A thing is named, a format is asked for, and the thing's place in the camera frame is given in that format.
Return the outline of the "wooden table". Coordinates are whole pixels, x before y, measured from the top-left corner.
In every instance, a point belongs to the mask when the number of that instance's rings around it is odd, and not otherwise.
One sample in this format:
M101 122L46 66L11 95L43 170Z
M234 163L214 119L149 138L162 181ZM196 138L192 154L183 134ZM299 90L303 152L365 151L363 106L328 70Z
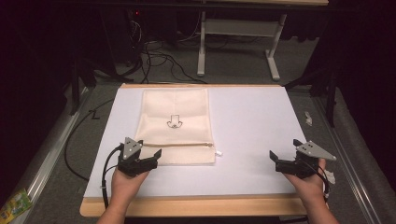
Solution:
M280 87L277 85L210 85L210 87ZM130 217L292 216L305 210L293 193L140 197L132 201Z

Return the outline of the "beige cloth zipper bag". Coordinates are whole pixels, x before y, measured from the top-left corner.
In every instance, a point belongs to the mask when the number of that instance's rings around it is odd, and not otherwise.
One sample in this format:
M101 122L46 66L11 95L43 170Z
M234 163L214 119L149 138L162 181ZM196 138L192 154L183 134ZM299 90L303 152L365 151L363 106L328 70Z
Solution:
M158 159L160 165L215 163L208 90L143 91L140 120L134 138L143 142L143 158L161 151Z

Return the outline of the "white table mat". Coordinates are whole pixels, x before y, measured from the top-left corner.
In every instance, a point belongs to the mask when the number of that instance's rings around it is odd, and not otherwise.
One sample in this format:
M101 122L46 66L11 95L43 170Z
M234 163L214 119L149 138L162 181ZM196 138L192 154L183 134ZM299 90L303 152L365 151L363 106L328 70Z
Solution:
M292 160L292 141L304 133L281 87L210 87L213 165L158 166L144 181L140 197L264 195L293 193L292 184L269 158Z

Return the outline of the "green printed packet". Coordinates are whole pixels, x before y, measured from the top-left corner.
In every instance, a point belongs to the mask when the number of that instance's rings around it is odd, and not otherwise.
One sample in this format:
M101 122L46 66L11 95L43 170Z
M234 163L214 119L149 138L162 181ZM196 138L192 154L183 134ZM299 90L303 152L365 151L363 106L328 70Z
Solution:
M11 196L0 209L0 224L8 224L10 221L20 216L30 209L32 201L26 189L20 189Z

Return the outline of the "black stand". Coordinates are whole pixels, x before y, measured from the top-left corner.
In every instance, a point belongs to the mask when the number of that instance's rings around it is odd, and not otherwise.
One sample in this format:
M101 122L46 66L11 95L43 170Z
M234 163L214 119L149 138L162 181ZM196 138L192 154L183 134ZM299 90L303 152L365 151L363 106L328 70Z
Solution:
M336 92L336 79L338 72L336 69L331 68L319 68L316 71L302 75L301 77L294 79L290 83L284 85L286 90L290 90L296 86L310 84L309 90L310 95L317 97L325 94L327 96L325 116L329 124L333 127L333 111L335 102Z
M71 92L72 92L72 109L70 114L75 115L80 106L80 95L82 88L93 88L96 86L96 79L92 67L82 58L76 58L72 64L71 73Z

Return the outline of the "person's left hand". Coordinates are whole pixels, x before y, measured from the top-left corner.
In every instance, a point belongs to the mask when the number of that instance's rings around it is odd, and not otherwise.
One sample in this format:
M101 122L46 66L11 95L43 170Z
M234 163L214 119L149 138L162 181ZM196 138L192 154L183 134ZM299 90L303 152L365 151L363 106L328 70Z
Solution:
M130 177L116 169L112 176L111 198L108 207L119 212L126 211L148 175L149 172L145 172L135 177Z

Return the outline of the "white metal desk frame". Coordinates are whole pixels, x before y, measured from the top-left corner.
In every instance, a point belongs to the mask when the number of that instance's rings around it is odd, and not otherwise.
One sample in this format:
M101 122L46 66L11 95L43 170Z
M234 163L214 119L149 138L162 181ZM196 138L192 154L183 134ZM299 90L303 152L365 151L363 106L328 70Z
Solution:
M203 77L205 75L205 37L207 35L241 35L272 38L272 47L267 49L264 53L272 80L279 81L280 75L274 56L285 26L286 18L286 14L281 14L277 21L222 20L208 19L205 13L202 12L197 76Z

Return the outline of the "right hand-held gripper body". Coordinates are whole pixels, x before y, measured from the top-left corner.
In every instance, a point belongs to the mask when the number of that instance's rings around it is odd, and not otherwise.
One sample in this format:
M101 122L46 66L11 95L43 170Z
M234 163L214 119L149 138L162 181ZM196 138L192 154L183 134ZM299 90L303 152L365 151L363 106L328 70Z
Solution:
M280 160L276 171L282 174L296 175L303 179L318 172L318 160L336 161L336 157L312 141L296 147L294 161Z

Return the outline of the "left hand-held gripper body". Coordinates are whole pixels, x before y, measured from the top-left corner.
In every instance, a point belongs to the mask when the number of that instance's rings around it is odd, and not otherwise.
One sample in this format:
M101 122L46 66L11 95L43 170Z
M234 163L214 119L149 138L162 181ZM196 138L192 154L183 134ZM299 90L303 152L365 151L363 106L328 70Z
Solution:
M131 177L141 174L140 153L139 144L132 138L126 137L118 158L118 169Z

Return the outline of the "person's right hand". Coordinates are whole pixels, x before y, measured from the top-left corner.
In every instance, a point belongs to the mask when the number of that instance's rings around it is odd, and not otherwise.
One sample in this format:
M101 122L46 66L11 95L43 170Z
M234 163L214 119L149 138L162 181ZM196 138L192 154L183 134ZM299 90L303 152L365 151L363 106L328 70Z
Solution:
M304 179L296 175L284 174L284 176L295 187L297 195L306 208L319 208L326 204L324 200L323 180L318 175L312 175Z

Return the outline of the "metal floor rail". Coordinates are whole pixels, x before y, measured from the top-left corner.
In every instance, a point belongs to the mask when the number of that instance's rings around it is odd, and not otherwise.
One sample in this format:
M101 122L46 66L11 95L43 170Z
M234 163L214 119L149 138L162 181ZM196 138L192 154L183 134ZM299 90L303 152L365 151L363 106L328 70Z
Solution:
M351 187L351 190L356 198L360 209L363 213L363 216L367 222L367 224L382 224L374 205L367 193L366 187L364 187L361 179L358 177L358 174L353 167L353 164L348 157L345 148L343 147L341 140L339 138L338 133L331 126L330 122L327 120L326 117L326 109L322 101L318 97L313 97L312 102L315 105L316 109L319 112L319 116L321 120L324 122L326 129L329 132L329 135L332 139L334 144L335 154L337 156L337 161L341 165L344 174L346 176L347 182Z
M10 224L26 224L28 217L31 215L35 204L41 196L50 175L61 157L62 150L65 146L69 134L77 123L80 115L80 109L84 106L87 99L92 93L92 88L84 87L79 93L79 105L74 110L71 103L71 89L66 91L68 103L61 116L49 132L49 136L35 154L33 160L29 163L28 170L22 176L20 181L23 187L26 187L27 193L31 199L32 206L30 209L15 218Z

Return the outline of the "black computer tower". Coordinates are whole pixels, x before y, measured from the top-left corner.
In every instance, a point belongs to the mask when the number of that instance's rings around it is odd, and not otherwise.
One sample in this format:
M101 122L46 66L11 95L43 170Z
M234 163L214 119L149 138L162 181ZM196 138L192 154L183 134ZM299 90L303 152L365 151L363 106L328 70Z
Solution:
M125 19L127 22L127 34L132 50L132 65L138 67L142 63L141 54L145 45L145 29L142 25L140 11L137 9L126 9Z

